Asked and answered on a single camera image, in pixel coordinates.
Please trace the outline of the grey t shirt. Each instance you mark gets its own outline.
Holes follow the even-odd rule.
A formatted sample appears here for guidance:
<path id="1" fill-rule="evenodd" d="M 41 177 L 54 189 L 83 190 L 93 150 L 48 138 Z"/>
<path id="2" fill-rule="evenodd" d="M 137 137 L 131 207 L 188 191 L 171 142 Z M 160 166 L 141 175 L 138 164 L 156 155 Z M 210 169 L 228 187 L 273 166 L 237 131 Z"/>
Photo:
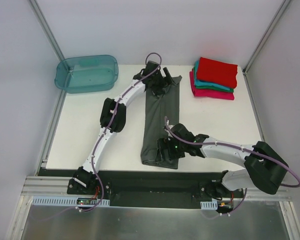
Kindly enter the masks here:
<path id="1" fill-rule="evenodd" d="M 156 96 L 150 89 L 145 91 L 145 127 L 140 158 L 144 165 L 176 170 L 179 160 L 162 160 L 157 145 L 157 140 L 168 137 L 168 133 L 164 130 L 165 117 L 172 125 L 178 124 L 180 120 L 182 76 L 175 76 L 172 79 L 176 85 L 165 87 L 163 95 Z"/>

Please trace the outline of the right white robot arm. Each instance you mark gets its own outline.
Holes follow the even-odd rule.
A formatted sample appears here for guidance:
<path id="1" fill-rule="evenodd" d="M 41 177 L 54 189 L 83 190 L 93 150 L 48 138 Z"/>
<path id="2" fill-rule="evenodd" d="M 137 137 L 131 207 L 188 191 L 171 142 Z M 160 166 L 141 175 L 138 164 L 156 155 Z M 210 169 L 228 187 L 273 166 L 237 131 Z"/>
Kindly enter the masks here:
<path id="1" fill-rule="evenodd" d="M 215 184 L 215 192 L 220 197 L 251 187 L 275 195 L 287 173 L 288 164 L 264 141 L 252 145 L 230 143 L 206 134 L 194 135 L 181 123 L 169 125 L 164 130 L 168 135 L 157 140 L 158 153 L 164 162 L 174 162 L 189 154 L 242 167 L 222 173 L 222 179 Z"/>

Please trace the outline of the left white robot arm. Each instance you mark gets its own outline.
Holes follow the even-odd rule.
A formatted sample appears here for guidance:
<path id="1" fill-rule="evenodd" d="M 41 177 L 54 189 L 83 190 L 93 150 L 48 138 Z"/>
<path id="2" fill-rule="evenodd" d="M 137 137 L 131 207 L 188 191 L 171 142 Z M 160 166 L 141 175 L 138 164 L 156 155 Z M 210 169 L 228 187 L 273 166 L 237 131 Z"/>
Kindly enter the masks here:
<path id="1" fill-rule="evenodd" d="M 97 140 L 81 167 L 74 173 L 74 182 L 70 184 L 73 189 L 78 185 L 80 191 L 89 195 L 95 191 L 97 177 L 100 169 L 101 155 L 111 138 L 121 132 L 126 125 L 127 108 L 136 97 L 150 90 L 156 97 L 165 94 L 167 87 L 175 82 L 167 67 L 148 61 L 145 68 L 133 76 L 130 85 L 117 97 L 106 98 L 100 115 L 100 130 Z"/>

